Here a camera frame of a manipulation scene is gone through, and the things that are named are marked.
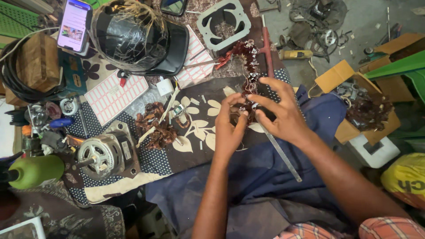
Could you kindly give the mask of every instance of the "red metal rod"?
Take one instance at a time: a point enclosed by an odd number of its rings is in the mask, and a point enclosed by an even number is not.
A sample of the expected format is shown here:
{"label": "red metal rod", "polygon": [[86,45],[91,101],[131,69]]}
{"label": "red metal rod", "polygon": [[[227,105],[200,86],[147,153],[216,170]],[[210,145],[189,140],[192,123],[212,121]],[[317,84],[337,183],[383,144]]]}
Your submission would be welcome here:
{"label": "red metal rod", "polygon": [[266,27],[264,21],[264,15],[261,16],[263,19],[263,48],[260,49],[260,53],[264,53],[266,56],[266,64],[267,64],[267,75],[271,78],[274,78],[273,74],[273,61],[272,61],[272,53],[270,51],[270,40],[269,40],[269,30]]}

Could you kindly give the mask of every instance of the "smartphone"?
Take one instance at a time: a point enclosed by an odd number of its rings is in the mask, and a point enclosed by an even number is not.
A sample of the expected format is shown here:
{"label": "smartphone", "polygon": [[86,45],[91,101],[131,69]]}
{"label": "smartphone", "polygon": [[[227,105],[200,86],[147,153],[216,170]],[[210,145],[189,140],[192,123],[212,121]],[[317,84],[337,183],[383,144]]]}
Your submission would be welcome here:
{"label": "smartphone", "polygon": [[86,44],[86,20],[91,6],[78,0],[67,0],[63,12],[62,25],[57,38],[58,46],[82,52]]}
{"label": "smartphone", "polygon": [[161,0],[161,11],[180,17],[184,13],[187,0]]}

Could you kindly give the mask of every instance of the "green bottle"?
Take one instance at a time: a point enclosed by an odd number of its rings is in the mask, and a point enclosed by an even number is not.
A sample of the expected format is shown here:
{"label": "green bottle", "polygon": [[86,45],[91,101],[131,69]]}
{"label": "green bottle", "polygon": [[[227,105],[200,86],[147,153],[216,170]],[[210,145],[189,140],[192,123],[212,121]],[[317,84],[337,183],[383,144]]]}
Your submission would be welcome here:
{"label": "green bottle", "polygon": [[59,180],[65,166],[55,155],[17,159],[6,172],[9,184],[17,189],[35,188]]}

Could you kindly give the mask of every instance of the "finger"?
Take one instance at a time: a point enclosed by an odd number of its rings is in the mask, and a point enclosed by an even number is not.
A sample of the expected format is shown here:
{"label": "finger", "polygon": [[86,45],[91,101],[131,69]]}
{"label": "finger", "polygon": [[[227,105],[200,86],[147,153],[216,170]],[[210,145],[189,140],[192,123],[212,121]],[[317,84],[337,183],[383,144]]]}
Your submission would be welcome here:
{"label": "finger", "polygon": [[273,122],[269,118],[267,118],[266,114],[262,110],[255,110],[255,118],[270,133],[275,131],[276,126],[273,124]]}
{"label": "finger", "polygon": [[235,127],[235,130],[233,131],[233,135],[235,135],[237,140],[242,140],[245,129],[247,128],[247,122],[248,122],[248,112],[244,111],[241,116],[239,116],[238,124]]}
{"label": "finger", "polygon": [[235,94],[231,94],[228,97],[226,97],[222,102],[221,102],[221,109],[220,109],[220,113],[221,112],[228,112],[229,108],[231,105],[234,105],[238,102],[239,99],[242,99],[242,94],[241,93],[235,93]]}
{"label": "finger", "polygon": [[230,122],[230,106],[236,103],[245,103],[245,101],[241,93],[229,95],[221,102],[221,108],[217,118]]}
{"label": "finger", "polygon": [[292,85],[270,77],[261,77],[260,82],[268,84],[273,91],[277,92],[280,97],[280,102],[282,103],[281,105],[286,106],[295,102]]}
{"label": "finger", "polygon": [[241,93],[234,93],[229,95],[228,97],[226,97],[222,102],[221,105],[223,106],[224,104],[227,105],[234,105],[236,103],[244,103],[245,99],[242,98],[242,94]]}
{"label": "finger", "polygon": [[250,94],[247,96],[247,98],[249,100],[252,100],[254,102],[259,103],[260,105],[266,107],[268,110],[270,110],[271,112],[277,114],[277,112],[280,110],[280,106],[274,102],[273,100],[266,98],[264,96],[259,96],[256,94]]}
{"label": "finger", "polygon": [[239,116],[242,114],[242,111],[239,107],[230,107],[231,114],[238,114]]}

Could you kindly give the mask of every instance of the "hand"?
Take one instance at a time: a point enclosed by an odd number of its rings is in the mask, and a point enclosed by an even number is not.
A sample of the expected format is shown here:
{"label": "hand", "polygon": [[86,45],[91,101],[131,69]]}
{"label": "hand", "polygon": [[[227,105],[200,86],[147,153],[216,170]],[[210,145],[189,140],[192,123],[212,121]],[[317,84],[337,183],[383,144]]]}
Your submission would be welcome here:
{"label": "hand", "polygon": [[214,160],[229,161],[232,154],[241,144],[248,121],[248,112],[244,111],[239,116],[238,124],[230,123],[231,106],[236,103],[245,103],[240,93],[229,95],[221,102],[220,113],[215,119],[215,153]]}
{"label": "hand", "polygon": [[262,110],[256,110],[255,114],[258,121],[260,121],[272,135],[296,146],[302,143],[303,139],[309,137],[312,131],[308,128],[298,107],[292,86],[283,81],[269,77],[260,78],[260,82],[270,85],[270,88],[277,92],[280,97],[280,103],[276,103],[263,96],[248,95],[249,100],[255,101],[266,107],[276,116],[276,119],[272,122]]}

